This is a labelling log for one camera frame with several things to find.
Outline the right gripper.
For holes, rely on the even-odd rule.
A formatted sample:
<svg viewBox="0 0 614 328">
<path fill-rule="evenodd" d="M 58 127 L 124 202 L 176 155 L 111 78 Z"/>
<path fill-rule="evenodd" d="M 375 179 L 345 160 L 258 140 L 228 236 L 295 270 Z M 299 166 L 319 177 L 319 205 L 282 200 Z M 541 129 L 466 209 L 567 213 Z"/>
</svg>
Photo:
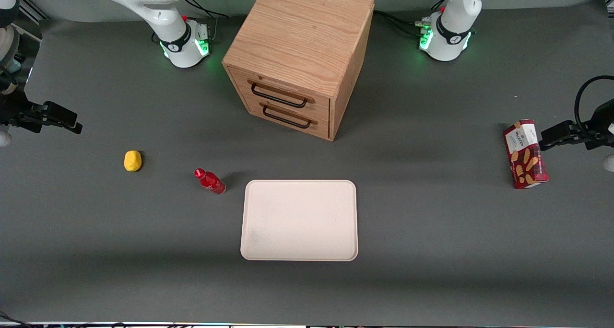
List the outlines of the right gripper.
<svg viewBox="0 0 614 328">
<path fill-rule="evenodd" d="M 1 68 L 0 78 L 0 118 L 2 126 L 14 126 L 33 133 L 40 133 L 43 126 L 65 129 L 74 134 L 81 134 L 83 125 L 77 122 L 77 114 L 65 107 L 46 101 L 43 104 L 42 118 L 38 111 L 40 105 L 29 101 L 15 75 L 5 67 Z"/>
</svg>

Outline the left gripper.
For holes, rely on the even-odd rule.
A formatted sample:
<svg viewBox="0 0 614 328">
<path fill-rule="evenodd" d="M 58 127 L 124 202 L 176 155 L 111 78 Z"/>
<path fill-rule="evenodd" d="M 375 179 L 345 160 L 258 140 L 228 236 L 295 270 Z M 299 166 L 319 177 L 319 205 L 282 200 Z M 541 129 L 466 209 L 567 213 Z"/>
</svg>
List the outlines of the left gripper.
<svg viewBox="0 0 614 328">
<path fill-rule="evenodd" d="M 590 151 L 602 146 L 614 147 L 614 100 L 599 105 L 591 118 L 585 122 L 586 131 L 592 136 L 587 139 L 580 127 L 571 120 L 558 123 L 541 132 L 542 139 L 539 147 L 542 152 L 556 146 L 575 145 L 585 143 L 586 150 Z"/>
</svg>

